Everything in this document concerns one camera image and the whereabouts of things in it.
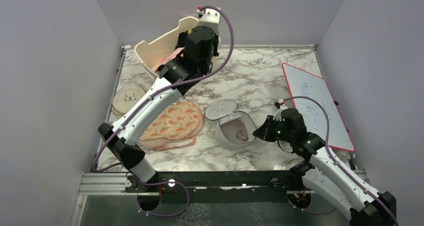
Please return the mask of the white mesh cylindrical laundry bag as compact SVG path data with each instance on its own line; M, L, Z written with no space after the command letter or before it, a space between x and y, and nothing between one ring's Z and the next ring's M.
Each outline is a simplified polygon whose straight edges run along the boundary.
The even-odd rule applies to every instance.
M256 140L257 130L251 116L238 110L237 102L223 99L211 103L204 112L209 121L216 122L215 139L227 150L240 150Z

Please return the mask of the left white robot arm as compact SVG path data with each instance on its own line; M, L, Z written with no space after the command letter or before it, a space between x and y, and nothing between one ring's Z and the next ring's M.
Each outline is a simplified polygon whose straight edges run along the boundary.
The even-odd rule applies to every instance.
M218 55L219 34L208 26L196 26L185 37L184 49L159 67L150 90L113 125L102 123L98 132L104 147L130 173L144 191L157 186L156 170L137 143L149 125L171 104L212 73L212 58Z

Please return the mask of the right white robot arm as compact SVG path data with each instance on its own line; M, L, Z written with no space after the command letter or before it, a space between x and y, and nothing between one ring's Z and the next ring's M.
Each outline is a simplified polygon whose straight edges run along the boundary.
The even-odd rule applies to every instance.
M346 166L317 134L309 132L297 109L281 111L281 118L268 115L252 133L266 142L287 142L304 160L291 168L289 185L313 190L338 211L351 226L397 226L396 198L382 193Z

